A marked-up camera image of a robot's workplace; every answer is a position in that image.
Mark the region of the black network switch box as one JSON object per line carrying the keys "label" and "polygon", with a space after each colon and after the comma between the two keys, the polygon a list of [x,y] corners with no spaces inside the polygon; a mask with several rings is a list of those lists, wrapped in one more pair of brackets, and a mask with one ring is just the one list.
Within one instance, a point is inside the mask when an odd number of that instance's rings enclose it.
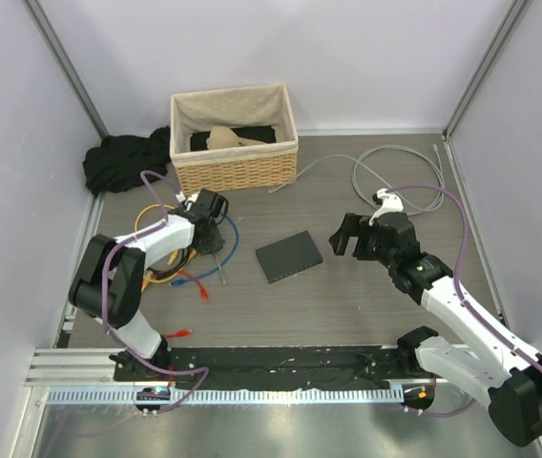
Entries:
{"label": "black network switch box", "polygon": [[258,248],[255,254],[269,284],[323,262],[322,254],[307,230]]}

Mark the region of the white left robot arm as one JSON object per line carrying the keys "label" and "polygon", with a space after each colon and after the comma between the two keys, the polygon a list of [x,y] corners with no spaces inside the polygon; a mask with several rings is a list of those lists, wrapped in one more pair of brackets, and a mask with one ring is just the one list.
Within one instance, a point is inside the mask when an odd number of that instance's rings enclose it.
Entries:
{"label": "white left robot arm", "polygon": [[160,220],[128,235],[96,235],[89,240],[69,291],[69,303],[97,320],[133,355],[136,370],[147,380],[161,379],[171,364],[162,335],[139,311],[145,271],[181,250],[218,252],[223,246],[219,218],[228,200],[201,189]]}

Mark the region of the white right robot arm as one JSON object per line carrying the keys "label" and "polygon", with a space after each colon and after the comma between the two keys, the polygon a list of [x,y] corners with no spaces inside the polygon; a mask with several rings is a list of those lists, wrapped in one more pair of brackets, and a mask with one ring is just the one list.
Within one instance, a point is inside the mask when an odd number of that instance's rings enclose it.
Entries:
{"label": "white right robot arm", "polygon": [[485,408],[496,429],[524,447],[542,436],[542,353],[497,321],[438,257],[423,251],[403,212],[377,218],[347,213],[329,243],[337,256],[350,239],[353,256],[386,268],[394,286],[452,329],[466,350],[420,327],[405,335],[396,363],[409,377],[438,375]]}

